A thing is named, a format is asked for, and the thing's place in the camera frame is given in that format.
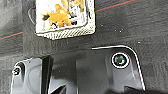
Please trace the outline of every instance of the plastic container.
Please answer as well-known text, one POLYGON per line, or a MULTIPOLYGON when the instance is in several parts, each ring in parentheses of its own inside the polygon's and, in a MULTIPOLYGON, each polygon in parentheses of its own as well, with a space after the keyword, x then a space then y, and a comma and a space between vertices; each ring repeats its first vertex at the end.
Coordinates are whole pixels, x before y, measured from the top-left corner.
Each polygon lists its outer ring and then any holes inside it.
POLYGON ((38 36, 54 40, 94 32, 94 0, 36 0, 38 36))

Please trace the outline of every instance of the silver circle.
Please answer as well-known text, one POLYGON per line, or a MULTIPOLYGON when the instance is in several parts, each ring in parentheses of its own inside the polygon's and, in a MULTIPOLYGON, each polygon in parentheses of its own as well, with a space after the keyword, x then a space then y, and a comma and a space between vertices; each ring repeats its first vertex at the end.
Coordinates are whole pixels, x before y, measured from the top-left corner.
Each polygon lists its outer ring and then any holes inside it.
POLYGON ((123 68, 127 67, 128 64, 129 64, 129 57, 128 57, 128 55, 126 55, 125 53, 122 53, 122 52, 115 53, 115 54, 112 56, 111 60, 112 60, 113 66, 116 67, 116 68, 118 68, 118 69, 123 69, 123 68), (115 57, 116 55, 118 55, 118 54, 125 56, 127 62, 126 62, 126 64, 125 64, 124 66, 117 66, 117 65, 114 63, 114 61, 113 61, 113 60, 114 60, 114 57, 115 57))
POLYGON ((19 75, 21 72, 21 68, 19 66, 15 66, 14 69, 12 70, 13 75, 19 75))

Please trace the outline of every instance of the dark floor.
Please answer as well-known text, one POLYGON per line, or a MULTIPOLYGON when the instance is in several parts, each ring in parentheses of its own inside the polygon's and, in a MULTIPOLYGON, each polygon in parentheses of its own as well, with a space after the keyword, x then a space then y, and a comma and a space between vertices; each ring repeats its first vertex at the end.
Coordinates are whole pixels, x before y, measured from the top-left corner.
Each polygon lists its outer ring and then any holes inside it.
MULTIPOLYGON (((95 0, 95 10, 129 0, 95 0)), ((27 11, 35 0, 0 1, 0 94, 9 94, 14 64, 38 57, 99 46, 127 45, 139 57, 146 89, 168 92, 168 0, 137 0, 96 12, 96 32, 61 40, 34 34, 27 11)))

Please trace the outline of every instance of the round button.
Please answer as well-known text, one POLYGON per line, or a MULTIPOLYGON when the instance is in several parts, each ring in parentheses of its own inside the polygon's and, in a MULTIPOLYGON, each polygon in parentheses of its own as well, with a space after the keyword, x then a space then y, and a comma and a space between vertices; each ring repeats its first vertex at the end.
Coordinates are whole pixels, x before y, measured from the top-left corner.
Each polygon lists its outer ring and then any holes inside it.
POLYGON ((116 53, 112 56, 112 64, 116 68, 125 68, 129 63, 129 58, 125 53, 116 53))

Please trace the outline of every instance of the white container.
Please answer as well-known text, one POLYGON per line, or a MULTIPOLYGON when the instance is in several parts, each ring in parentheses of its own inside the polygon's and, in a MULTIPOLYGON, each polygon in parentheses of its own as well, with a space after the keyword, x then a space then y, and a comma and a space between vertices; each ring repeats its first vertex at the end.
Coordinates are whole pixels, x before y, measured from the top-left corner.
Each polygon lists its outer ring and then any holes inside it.
POLYGON ((63 8, 61 0, 36 0, 36 34, 38 36, 47 37, 49 39, 61 39, 80 35, 93 34, 95 32, 95 13, 94 0, 68 0, 68 11, 71 26, 59 28, 57 23, 49 25, 49 20, 43 20, 46 13, 54 13, 56 11, 55 4, 59 4, 63 8), (81 6, 74 6, 75 1, 83 2, 83 10, 81 6))

